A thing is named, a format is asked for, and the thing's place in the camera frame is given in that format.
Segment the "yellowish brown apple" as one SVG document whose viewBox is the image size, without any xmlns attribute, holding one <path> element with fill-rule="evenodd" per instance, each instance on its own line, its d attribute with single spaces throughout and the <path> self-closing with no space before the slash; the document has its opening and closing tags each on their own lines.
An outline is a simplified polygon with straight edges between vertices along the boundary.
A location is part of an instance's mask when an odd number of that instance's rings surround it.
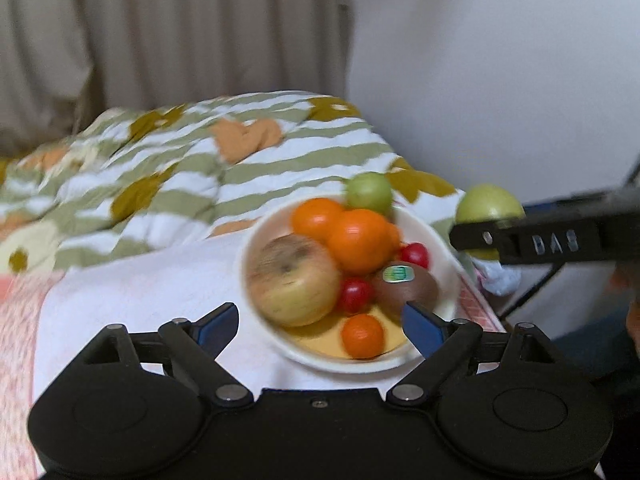
<svg viewBox="0 0 640 480">
<path fill-rule="evenodd" d="M 303 327 L 335 307 L 342 274 L 329 252 L 310 238 L 288 234 L 270 240 L 250 260 L 247 291 L 257 311 L 283 327 Z"/>
</svg>

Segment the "green apple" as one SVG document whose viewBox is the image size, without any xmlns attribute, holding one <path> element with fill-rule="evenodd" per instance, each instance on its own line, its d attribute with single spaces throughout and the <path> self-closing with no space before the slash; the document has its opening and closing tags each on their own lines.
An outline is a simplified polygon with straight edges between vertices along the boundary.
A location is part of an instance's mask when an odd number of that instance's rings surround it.
<svg viewBox="0 0 640 480">
<path fill-rule="evenodd" d="M 384 174 L 364 172 L 346 182 L 345 200 L 352 209 L 369 209 L 388 216 L 393 208 L 393 191 Z"/>
<path fill-rule="evenodd" d="M 500 186 L 483 183 L 469 188 L 458 203 L 454 224 L 524 218 L 520 201 Z"/>
</svg>

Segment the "pink floral tablecloth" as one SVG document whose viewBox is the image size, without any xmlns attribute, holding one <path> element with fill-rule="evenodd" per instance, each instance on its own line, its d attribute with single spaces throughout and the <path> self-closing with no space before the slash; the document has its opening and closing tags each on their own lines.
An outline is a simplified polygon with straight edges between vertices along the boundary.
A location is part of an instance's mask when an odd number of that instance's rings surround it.
<svg viewBox="0 0 640 480">
<path fill-rule="evenodd" d="M 27 437 L 32 404 L 104 326 L 154 332 L 174 318 L 195 321 L 231 301 L 238 334 L 218 363 L 254 394 L 265 388 L 386 391 L 418 364 L 378 374 L 331 374 L 293 362 L 268 344 L 242 298 L 236 232 L 104 266 L 1 279 L 1 475 L 35 479 L 42 471 Z"/>
</svg>

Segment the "cream oval fruit bowl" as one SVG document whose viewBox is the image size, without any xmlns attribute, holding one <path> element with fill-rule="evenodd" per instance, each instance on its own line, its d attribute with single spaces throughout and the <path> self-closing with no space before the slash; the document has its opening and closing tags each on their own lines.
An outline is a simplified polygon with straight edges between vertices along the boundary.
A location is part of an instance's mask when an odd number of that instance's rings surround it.
<svg viewBox="0 0 640 480">
<path fill-rule="evenodd" d="M 293 211 L 305 200 L 305 196 L 294 198 L 268 211 L 248 229 L 235 260 L 243 312 L 255 319 L 262 339 L 265 339 L 282 356 L 327 373 L 373 374 L 393 370 L 420 359 L 419 351 L 408 341 L 401 327 L 382 315 L 379 308 L 374 308 L 372 314 L 385 328 L 386 347 L 382 356 L 372 360 L 353 360 L 345 353 L 340 341 L 344 320 L 336 314 L 330 314 L 314 325 L 285 330 L 270 323 L 258 312 L 248 291 L 250 265 L 257 253 L 270 240 L 291 232 Z M 442 239 L 439 232 L 403 206 L 394 207 L 393 218 L 404 240 L 420 242 L 430 252 L 432 257 L 430 271 L 440 287 L 439 303 L 435 313 L 446 321 L 461 318 L 463 310 L 460 304 L 460 292 L 462 292 L 466 272 L 451 252 L 446 240 Z"/>
</svg>

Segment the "brown kiwi with sticker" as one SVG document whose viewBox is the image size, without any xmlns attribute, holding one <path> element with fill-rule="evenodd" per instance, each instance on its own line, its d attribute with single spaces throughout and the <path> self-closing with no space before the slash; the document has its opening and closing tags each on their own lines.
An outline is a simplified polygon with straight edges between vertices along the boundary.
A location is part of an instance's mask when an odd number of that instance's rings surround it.
<svg viewBox="0 0 640 480">
<path fill-rule="evenodd" d="M 434 276 L 422 266 L 392 261 L 372 278 L 375 300 L 394 323 L 401 323 L 405 304 L 416 302 L 433 311 L 439 302 L 440 288 Z"/>
</svg>

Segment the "red cherry tomato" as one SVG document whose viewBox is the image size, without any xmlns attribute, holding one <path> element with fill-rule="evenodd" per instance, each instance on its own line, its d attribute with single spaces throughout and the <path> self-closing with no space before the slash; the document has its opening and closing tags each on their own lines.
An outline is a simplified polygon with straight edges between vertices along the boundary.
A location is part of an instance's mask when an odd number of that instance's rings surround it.
<svg viewBox="0 0 640 480">
<path fill-rule="evenodd" d="M 408 262 L 428 270 L 431 267 L 431 256 L 427 248 L 421 243 L 402 245 L 398 252 L 399 261 Z"/>
<path fill-rule="evenodd" d="M 337 309 L 344 315 L 356 315 L 368 312 L 374 303 L 375 292 L 369 281 L 359 276 L 344 278 Z"/>
</svg>

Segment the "large orange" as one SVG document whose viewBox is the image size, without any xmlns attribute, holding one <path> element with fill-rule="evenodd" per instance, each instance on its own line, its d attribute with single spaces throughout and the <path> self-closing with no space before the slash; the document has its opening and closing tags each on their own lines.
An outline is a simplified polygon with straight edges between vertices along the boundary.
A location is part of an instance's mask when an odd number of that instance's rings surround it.
<svg viewBox="0 0 640 480">
<path fill-rule="evenodd" d="M 292 231 L 320 244 L 326 244 L 335 222 L 343 212 L 344 207 L 330 198 L 317 197 L 305 200 L 292 213 Z"/>
<path fill-rule="evenodd" d="M 369 209 L 343 211 L 329 232 L 326 246 L 340 269 L 366 275 L 382 268 L 398 252 L 398 227 Z"/>
</svg>

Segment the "beige curtain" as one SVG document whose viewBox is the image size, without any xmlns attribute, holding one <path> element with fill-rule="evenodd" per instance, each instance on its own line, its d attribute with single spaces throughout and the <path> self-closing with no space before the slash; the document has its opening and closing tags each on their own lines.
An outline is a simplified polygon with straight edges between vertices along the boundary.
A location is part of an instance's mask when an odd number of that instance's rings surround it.
<svg viewBox="0 0 640 480">
<path fill-rule="evenodd" d="M 1 151 L 113 107 L 345 89 L 349 0 L 1 0 Z"/>
</svg>

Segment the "green striped floral quilt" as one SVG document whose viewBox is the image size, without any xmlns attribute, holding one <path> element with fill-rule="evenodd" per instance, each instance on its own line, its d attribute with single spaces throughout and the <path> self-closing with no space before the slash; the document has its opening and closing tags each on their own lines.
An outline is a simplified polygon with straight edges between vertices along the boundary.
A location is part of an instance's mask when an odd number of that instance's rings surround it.
<svg viewBox="0 0 640 480">
<path fill-rule="evenodd" d="M 279 91 L 113 108 L 77 136 L 2 160 L 1 270 L 78 270 L 241 231 L 367 171 L 428 222 L 451 217 L 461 197 L 413 169 L 335 96 Z"/>
</svg>

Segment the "small tangerine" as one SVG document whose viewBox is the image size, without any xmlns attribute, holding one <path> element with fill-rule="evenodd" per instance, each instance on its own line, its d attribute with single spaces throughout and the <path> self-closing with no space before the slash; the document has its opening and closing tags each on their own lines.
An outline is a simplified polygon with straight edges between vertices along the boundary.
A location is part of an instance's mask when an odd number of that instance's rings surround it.
<svg viewBox="0 0 640 480">
<path fill-rule="evenodd" d="M 341 329 L 342 346 L 355 360 L 370 360 L 385 349 L 385 330 L 381 322 L 370 314 L 349 318 Z"/>
</svg>

